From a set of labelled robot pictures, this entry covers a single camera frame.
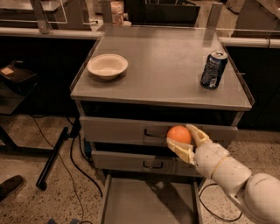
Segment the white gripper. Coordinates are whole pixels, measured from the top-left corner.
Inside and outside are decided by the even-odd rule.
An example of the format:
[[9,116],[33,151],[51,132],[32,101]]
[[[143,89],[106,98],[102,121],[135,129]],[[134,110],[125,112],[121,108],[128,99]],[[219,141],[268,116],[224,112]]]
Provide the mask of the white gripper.
[[[167,138],[168,148],[184,162],[191,165],[196,162],[196,171],[214,181],[226,194],[237,194],[251,177],[252,171],[220,144],[212,143],[209,135],[201,129],[192,124],[185,127],[191,134],[192,142],[181,143]],[[197,147],[195,156],[193,147]]]

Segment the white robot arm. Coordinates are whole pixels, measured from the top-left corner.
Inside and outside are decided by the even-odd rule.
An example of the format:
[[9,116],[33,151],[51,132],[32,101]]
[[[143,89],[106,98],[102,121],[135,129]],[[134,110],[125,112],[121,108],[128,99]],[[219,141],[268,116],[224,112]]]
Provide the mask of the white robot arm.
[[280,180],[266,173],[253,174],[230,152],[192,124],[167,132],[168,148],[217,184],[227,197],[256,224],[280,224]]

